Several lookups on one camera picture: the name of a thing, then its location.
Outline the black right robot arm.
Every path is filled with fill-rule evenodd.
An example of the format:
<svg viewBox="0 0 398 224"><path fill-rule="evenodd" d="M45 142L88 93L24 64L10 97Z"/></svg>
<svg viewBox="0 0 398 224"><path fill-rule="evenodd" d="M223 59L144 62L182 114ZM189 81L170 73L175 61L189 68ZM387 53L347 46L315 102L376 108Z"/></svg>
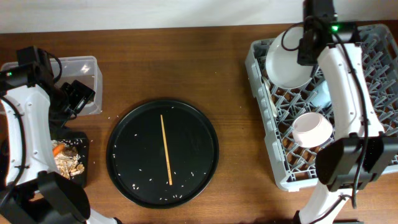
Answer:
<svg viewBox="0 0 398 224"><path fill-rule="evenodd" d="M375 182L397 154L397 138L385 133L369 95L355 22L340 22L332 1L303 2L300 65L318 65L328 84L334 142L318 152L318 183L294 223L333 223L347 200Z"/></svg>

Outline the light blue cup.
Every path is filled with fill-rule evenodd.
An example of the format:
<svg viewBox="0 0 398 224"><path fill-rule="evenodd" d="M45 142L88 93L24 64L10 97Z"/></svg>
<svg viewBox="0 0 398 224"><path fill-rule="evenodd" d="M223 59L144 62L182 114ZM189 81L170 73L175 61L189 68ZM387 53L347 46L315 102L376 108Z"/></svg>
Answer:
<svg viewBox="0 0 398 224"><path fill-rule="evenodd" d="M315 97L310 101L315 107L327 108L331 105L331 96L327 81L322 81L315 89Z"/></svg>

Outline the small grey bowl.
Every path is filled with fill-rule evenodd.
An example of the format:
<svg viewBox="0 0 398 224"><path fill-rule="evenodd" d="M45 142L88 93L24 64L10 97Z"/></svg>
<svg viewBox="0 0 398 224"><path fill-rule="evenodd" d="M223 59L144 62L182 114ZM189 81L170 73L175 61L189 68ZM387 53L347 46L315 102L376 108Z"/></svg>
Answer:
<svg viewBox="0 0 398 224"><path fill-rule="evenodd" d="M304 113L292 124L293 139L305 148L317 147L325 143L333 132L332 124L320 113Z"/></svg>

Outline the rice and food scraps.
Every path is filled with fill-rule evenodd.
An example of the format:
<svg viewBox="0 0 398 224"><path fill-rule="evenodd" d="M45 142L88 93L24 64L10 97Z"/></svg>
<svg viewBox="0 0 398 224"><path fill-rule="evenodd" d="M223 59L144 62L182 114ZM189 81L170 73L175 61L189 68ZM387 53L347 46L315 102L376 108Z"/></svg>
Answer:
<svg viewBox="0 0 398 224"><path fill-rule="evenodd" d="M55 165L60 174L67 179L73 179L74 176L84 173L85 166L80 161L81 156L78 154L75 146L72 146L68 142L52 140L52 150L60 143L65 144L65 149L54 157Z"/></svg>

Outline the large white plate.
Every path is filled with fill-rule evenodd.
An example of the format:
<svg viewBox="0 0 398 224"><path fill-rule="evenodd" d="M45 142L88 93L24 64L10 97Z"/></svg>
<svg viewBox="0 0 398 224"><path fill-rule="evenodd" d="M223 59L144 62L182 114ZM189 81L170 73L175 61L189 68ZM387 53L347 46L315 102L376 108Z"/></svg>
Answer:
<svg viewBox="0 0 398 224"><path fill-rule="evenodd" d="M286 51L282 47L282 37L279 34L271 43L266 55L266 73L274 85L283 89L299 88L311 77L313 66L297 63L298 50Z"/></svg>

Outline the orange carrot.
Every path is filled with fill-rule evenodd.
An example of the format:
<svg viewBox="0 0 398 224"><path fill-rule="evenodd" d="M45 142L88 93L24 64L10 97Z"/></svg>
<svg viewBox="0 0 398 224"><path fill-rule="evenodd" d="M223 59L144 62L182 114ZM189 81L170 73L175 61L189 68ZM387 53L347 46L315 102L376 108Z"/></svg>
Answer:
<svg viewBox="0 0 398 224"><path fill-rule="evenodd" d="M53 156L56 157L58 154L60 154L63 150L65 149L65 144L60 143L57 146L55 146L52 150Z"/></svg>

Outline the white plastic fork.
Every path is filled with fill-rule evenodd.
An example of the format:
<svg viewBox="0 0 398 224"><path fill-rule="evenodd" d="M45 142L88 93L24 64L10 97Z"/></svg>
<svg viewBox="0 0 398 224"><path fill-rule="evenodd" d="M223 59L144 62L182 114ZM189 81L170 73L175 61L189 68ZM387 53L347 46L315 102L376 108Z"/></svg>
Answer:
<svg viewBox="0 0 398 224"><path fill-rule="evenodd" d="M276 117L278 117L278 112L277 112L277 108L275 107L275 104L274 104L273 99L272 99L272 94L271 94L271 91L270 91L270 87L271 87L270 83L265 77L262 77L262 81L263 81L264 86L266 88L266 92L267 92L267 95L268 95L268 100L269 100L269 103L270 103L270 106L271 106L272 115L273 115L273 117L276 118Z"/></svg>

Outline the wooden chopstick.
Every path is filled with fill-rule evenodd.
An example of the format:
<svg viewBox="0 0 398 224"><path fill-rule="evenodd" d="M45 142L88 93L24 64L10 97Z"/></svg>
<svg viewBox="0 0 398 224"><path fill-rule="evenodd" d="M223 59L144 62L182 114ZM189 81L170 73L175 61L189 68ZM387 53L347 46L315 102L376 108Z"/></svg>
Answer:
<svg viewBox="0 0 398 224"><path fill-rule="evenodd" d="M163 139L163 143L164 143L165 161L166 161L166 166L167 166L167 175L168 175L168 179L169 179L169 185L173 185L170 160L169 160L169 151L168 151L168 146L167 146L167 137L166 137L166 133L165 133L164 118L163 118L162 114L160 115L160 122L161 122L161 128L162 128L162 139Z"/></svg>

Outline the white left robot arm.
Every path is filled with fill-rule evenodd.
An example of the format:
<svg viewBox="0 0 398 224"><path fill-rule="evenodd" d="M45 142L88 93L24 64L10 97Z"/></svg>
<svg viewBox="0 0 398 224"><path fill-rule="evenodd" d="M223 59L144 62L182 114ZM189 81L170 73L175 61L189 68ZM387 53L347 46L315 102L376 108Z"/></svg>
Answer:
<svg viewBox="0 0 398 224"><path fill-rule="evenodd" d="M81 184L55 161L51 134L64 130L95 91L78 80L57 87L52 57L26 47L17 51L18 66L1 72L8 130L1 215L11 223L119 223L91 208Z"/></svg>

